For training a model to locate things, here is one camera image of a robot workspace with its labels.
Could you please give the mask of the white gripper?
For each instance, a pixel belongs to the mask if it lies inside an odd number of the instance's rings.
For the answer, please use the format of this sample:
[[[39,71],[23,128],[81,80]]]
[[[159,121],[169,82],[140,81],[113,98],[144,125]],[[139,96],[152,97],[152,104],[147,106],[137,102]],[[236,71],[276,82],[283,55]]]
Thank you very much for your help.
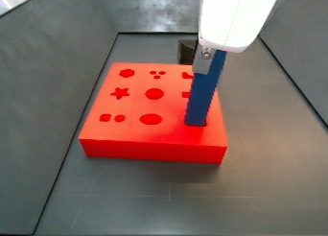
[[[277,0],[201,0],[192,70],[207,75],[215,49],[241,53],[256,39]]]

